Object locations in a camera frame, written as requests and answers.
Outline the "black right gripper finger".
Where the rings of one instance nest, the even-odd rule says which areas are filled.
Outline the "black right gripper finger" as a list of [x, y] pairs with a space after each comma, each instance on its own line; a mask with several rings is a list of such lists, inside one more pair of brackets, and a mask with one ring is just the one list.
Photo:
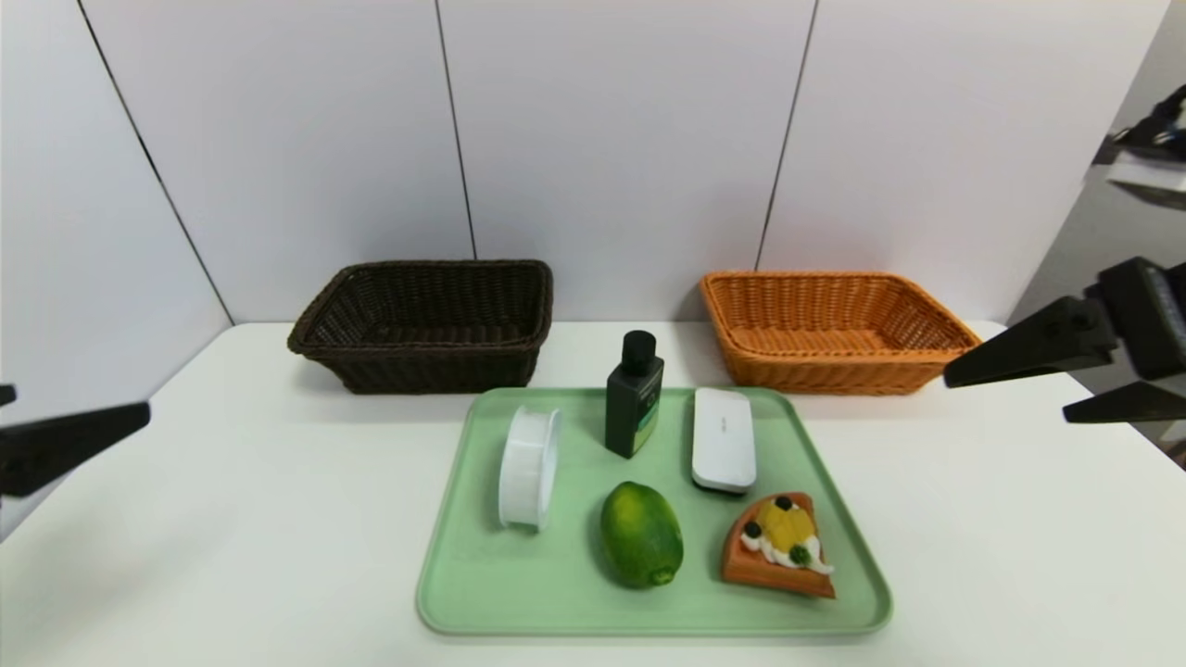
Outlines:
[[1099, 300], [1063, 296], [954, 358], [943, 381], [949, 388], [963, 388], [1080, 371], [1111, 364], [1118, 347]]
[[1185, 419], [1185, 398], [1148, 383], [1122, 385], [1064, 406], [1067, 423], [1173, 423]]

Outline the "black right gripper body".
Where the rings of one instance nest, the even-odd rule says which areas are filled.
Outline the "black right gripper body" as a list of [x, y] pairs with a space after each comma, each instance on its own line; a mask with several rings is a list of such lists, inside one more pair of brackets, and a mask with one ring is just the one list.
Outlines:
[[1097, 277], [1111, 329], [1141, 380], [1182, 381], [1182, 279], [1185, 263], [1165, 269], [1148, 258], [1131, 258]]

